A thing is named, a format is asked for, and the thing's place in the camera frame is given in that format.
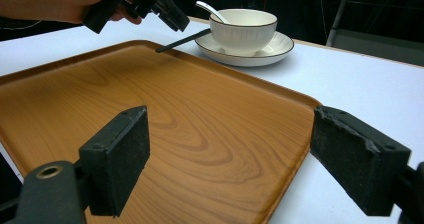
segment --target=saucer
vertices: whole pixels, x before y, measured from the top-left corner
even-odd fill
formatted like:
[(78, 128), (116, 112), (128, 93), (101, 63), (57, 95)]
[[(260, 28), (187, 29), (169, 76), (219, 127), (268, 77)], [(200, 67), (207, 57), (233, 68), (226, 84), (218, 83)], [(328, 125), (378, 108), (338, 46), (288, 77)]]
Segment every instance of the saucer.
[(224, 49), (212, 38), (212, 34), (199, 37), (195, 41), (199, 49), (209, 58), (224, 64), (241, 67), (273, 64), (284, 59), (294, 48), (293, 40), (279, 32), (274, 33), (271, 42), (266, 47), (250, 57), (226, 54)]

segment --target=white cup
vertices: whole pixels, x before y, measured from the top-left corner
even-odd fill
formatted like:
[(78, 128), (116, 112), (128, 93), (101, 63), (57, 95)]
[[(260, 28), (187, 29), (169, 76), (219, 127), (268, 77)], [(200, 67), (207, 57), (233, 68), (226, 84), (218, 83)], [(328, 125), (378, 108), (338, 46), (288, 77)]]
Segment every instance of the white cup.
[(229, 55), (255, 55), (272, 40), (277, 28), (277, 17), (271, 13), (250, 9), (226, 9), (219, 13), (230, 24), (224, 24), (211, 15), (212, 37)]

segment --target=white spoon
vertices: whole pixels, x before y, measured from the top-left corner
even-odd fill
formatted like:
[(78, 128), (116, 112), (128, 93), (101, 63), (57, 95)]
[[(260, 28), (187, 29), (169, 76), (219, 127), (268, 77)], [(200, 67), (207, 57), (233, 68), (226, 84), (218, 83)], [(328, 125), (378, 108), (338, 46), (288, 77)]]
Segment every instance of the white spoon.
[(214, 14), (216, 17), (218, 17), (219, 20), (221, 20), (221, 22), (223, 22), (225, 24), (230, 24), (230, 22), (227, 19), (225, 19), (225, 17), (223, 17), (221, 14), (219, 14), (219, 12), (217, 10), (215, 10), (213, 7), (209, 6), (208, 4), (206, 4), (202, 1), (197, 1), (196, 6), (205, 9), (209, 13)]

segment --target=table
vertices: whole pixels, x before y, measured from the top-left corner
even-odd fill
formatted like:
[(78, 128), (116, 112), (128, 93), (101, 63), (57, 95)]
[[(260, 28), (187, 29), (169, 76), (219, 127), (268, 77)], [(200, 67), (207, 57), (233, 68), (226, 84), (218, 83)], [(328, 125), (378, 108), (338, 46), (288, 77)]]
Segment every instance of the table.
[[(192, 21), (173, 32), (149, 15), (140, 26), (110, 22), (100, 34), (85, 27), (0, 42), (0, 75), (129, 40), (169, 44), (205, 29)], [(189, 42), (176, 48), (207, 59)], [(234, 69), (316, 98), (349, 112), (410, 148), (409, 165), (424, 161), (424, 68), (296, 41), (290, 55), (269, 66)], [(315, 157), (308, 154), (270, 223), (397, 223), (367, 217)]]

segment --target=wooden tray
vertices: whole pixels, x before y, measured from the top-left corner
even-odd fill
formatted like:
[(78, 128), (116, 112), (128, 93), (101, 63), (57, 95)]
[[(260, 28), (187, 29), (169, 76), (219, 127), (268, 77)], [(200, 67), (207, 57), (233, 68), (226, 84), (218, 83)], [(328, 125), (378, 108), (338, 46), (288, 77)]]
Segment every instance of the wooden tray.
[(23, 175), (147, 105), (151, 157), (120, 218), (88, 223), (260, 223), (309, 151), (305, 95), (133, 41), (0, 78), (0, 141)]

